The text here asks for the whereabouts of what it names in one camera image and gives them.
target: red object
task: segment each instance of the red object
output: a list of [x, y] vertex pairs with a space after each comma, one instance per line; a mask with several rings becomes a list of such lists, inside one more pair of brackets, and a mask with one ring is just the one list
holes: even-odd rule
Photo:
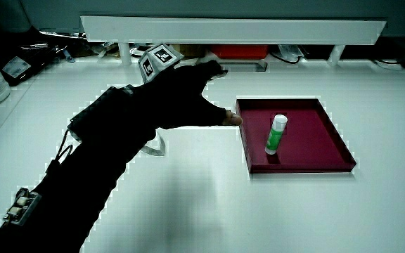
[[268, 45], [211, 45], [210, 50], [219, 58], [259, 60], [268, 54]]
[[[247, 166], [254, 173], [350, 172], [356, 165], [318, 99], [238, 99]], [[265, 153], [273, 118], [288, 119], [275, 155]]]

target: tray rim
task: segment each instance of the tray rim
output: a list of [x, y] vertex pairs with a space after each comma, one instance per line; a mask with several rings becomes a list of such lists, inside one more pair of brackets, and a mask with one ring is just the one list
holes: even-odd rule
[[328, 113], [326, 110], [326, 102], [322, 102], [321, 101], [321, 96], [236, 96], [236, 103], [235, 103], [235, 109], [236, 112], [238, 114], [241, 113], [241, 109], [240, 109], [240, 104], [239, 101], [240, 100], [259, 100], [259, 99], [285, 99], [285, 100], [299, 100], [299, 99], [316, 99], [319, 103], [319, 105], [321, 105], [321, 107], [324, 109], [324, 113], [327, 116], [327, 120], [329, 121], [330, 125], [333, 126], [333, 131], [334, 131], [334, 135], [338, 136], [341, 140], [341, 145], [347, 149], [349, 156], [352, 158], [351, 162], [344, 162], [344, 166], [343, 168], [338, 168], [336, 170], [332, 170], [332, 171], [326, 171], [326, 169], [282, 169], [282, 170], [277, 170], [277, 169], [264, 169], [262, 168], [264, 165], [258, 165], [257, 168], [254, 170], [252, 168], [252, 158], [250, 155], [250, 151], [248, 149], [248, 142], [246, 141], [246, 137], [245, 137], [245, 132], [242, 128], [242, 126], [240, 126], [240, 135], [242, 137], [242, 143], [243, 143], [243, 150], [245, 153], [245, 159], [247, 162], [247, 167], [248, 167], [248, 171], [250, 174], [281, 174], [281, 173], [339, 173], [339, 172], [349, 172], [351, 173], [352, 170], [355, 168], [355, 166], [357, 165], [357, 158], [354, 157], [354, 152], [352, 152], [347, 143], [348, 141], [345, 140], [343, 138], [343, 135], [340, 134], [340, 132], [338, 131], [338, 124], [335, 124], [332, 121], [332, 113]]

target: finger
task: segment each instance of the finger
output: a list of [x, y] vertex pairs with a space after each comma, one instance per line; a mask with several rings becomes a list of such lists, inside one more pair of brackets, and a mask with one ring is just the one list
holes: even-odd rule
[[211, 102], [207, 101], [202, 96], [197, 99], [198, 109], [196, 110], [196, 117], [192, 123], [193, 126], [210, 127], [220, 126], [226, 118], [226, 109], [218, 107]]
[[225, 126], [240, 126], [243, 122], [242, 117], [230, 110], [226, 110], [226, 117], [224, 118], [223, 125]]
[[223, 74], [226, 75], [227, 70], [223, 70], [223, 67], [215, 60], [211, 60], [207, 63], [199, 63], [194, 66], [182, 66], [178, 67], [176, 75], [182, 79], [185, 79], [190, 86], [186, 84], [185, 89], [191, 89], [196, 93], [201, 94], [211, 78]]

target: glue stick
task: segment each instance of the glue stick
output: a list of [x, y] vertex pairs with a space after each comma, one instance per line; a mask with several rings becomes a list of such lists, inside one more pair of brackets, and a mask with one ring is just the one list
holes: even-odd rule
[[276, 115], [271, 126], [268, 141], [266, 142], [265, 152], [269, 155], [276, 154], [279, 142], [281, 141], [282, 133], [287, 124], [287, 117], [284, 115]]

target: black sleeve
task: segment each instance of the black sleeve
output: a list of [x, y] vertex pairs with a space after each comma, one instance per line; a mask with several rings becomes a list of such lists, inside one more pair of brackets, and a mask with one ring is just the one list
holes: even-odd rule
[[128, 100], [110, 89], [69, 126], [82, 143], [62, 164], [50, 163], [25, 224], [0, 227], [0, 252], [79, 252], [126, 163], [155, 137]]
[[110, 192], [146, 142], [120, 155], [85, 143], [49, 172], [33, 190], [42, 198], [25, 225], [0, 227], [0, 252], [79, 252]]

